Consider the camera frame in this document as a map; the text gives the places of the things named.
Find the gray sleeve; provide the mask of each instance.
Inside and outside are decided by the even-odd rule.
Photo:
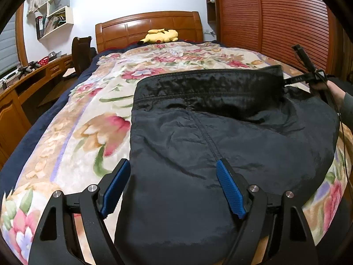
[[[353,132],[353,97],[347,93],[345,94],[345,99],[341,107],[341,119]]]

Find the person's arm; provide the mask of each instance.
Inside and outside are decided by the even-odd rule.
[[[311,85],[311,87],[315,90],[327,90],[327,87],[329,88],[341,113],[342,122],[353,132],[353,97],[341,90],[332,81],[328,81],[327,86],[324,83],[318,83]]]

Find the drawer handle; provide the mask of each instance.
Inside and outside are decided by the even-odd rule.
[[[54,68],[51,68],[50,70],[52,71],[52,72],[55,72],[55,71],[57,71],[57,70],[59,70],[60,69],[60,67],[59,66],[56,66],[56,67],[54,67]]]

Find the person's hand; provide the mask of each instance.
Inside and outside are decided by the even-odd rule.
[[[332,81],[327,81],[327,85],[325,83],[317,83],[310,85],[314,90],[327,90],[329,89],[335,99],[338,109],[341,108],[343,104],[343,100],[345,99],[345,92],[341,90],[335,83]]]

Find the silver bolt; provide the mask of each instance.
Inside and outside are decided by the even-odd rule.
[[[285,196],[287,196],[288,198],[293,198],[294,197],[294,193],[291,191],[286,191],[285,192]]]
[[[89,192],[94,192],[97,190],[97,186],[95,184],[91,184],[89,187],[88,187],[88,191]]]
[[[259,187],[257,185],[250,185],[249,189],[251,192],[258,192],[259,191]]]
[[[53,197],[54,198],[58,198],[59,196],[61,195],[61,191],[60,190],[57,190],[53,193]]]

